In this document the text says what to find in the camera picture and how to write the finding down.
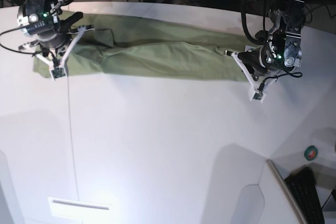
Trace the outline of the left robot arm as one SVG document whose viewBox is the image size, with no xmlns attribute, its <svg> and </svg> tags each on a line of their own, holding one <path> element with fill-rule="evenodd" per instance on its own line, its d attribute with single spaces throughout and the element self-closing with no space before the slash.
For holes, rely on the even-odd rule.
<svg viewBox="0 0 336 224">
<path fill-rule="evenodd" d="M 246 6 L 241 0 L 241 19 L 246 38 L 255 49 L 239 53 L 238 58 L 247 67 L 254 81 L 259 77 L 282 71 L 294 78 L 302 77 L 295 69 L 302 61 L 301 31 L 306 23 L 306 0 L 262 0 L 263 18 L 269 18 L 272 27 L 263 28 L 252 36 L 247 27 Z"/>
</svg>

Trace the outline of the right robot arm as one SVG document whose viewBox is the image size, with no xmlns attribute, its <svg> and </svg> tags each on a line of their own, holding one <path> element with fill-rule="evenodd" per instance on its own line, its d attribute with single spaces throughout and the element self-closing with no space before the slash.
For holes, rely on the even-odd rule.
<svg viewBox="0 0 336 224">
<path fill-rule="evenodd" d="M 61 20 L 61 8 L 74 0 L 26 0 L 19 7 L 17 22 L 26 36 L 35 37 L 33 46 L 42 49 L 65 52 L 74 33 L 71 26 L 83 18 L 82 12 L 75 12 Z"/>
</svg>

